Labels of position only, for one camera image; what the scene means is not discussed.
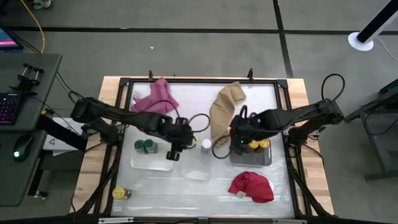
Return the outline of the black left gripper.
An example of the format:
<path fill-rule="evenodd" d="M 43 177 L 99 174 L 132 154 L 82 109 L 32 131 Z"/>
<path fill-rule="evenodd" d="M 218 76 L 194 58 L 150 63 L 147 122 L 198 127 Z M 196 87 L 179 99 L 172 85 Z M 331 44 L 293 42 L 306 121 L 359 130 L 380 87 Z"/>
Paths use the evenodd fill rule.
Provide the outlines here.
<path fill-rule="evenodd" d="M 177 117 L 175 120 L 168 117 L 164 119 L 161 127 L 162 139 L 172 144 L 173 151 L 191 149 L 195 144 L 193 130 L 188 118 Z M 179 161 L 180 153 L 168 151 L 166 158 L 170 161 Z"/>

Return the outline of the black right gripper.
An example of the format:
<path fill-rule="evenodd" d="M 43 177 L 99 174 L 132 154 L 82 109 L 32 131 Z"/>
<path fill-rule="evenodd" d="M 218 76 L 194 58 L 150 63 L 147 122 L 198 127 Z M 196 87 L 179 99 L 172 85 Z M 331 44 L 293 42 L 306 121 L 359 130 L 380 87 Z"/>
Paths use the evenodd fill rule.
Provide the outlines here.
<path fill-rule="evenodd" d="M 268 138 L 268 134 L 260 129 L 256 118 L 244 118 L 235 115 L 229 127 L 229 136 L 232 140 L 231 152 L 237 155 L 246 153 L 245 144 Z"/>

